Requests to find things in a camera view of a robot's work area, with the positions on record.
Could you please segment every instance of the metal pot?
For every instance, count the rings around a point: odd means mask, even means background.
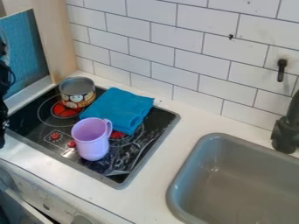
[[[94,82],[85,77],[73,77],[59,84],[62,102],[70,109],[80,109],[90,105],[96,96]]]

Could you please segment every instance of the blue towel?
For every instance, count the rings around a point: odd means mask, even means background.
[[[132,135],[153,107],[154,99],[112,87],[81,115],[80,119],[98,117],[112,122],[114,130]]]

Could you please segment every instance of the counter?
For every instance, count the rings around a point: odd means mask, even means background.
[[[178,113],[180,122],[141,169],[133,182],[124,190],[115,190],[73,168],[6,136],[6,145],[0,158],[55,184],[66,192],[140,224],[182,223],[169,211],[165,194],[195,143],[204,135],[222,132],[247,141],[271,147],[271,132],[237,122],[223,116],[166,100],[111,80],[78,71],[73,76],[85,76],[99,87],[117,87],[138,95],[155,97],[155,105]],[[53,84],[46,77],[6,101],[10,113],[42,94]]]

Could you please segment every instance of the purple cup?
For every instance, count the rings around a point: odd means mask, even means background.
[[[72,137],[80,156],[89,161],[105,157],[112,130],[112,123],[107,119],[87,118],[77,122],[72,128]]]

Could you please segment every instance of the gray sink basin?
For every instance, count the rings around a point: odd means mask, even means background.
[[[299,160],[210,134],[199,140],[166,198],[184,223],[298,224]]]

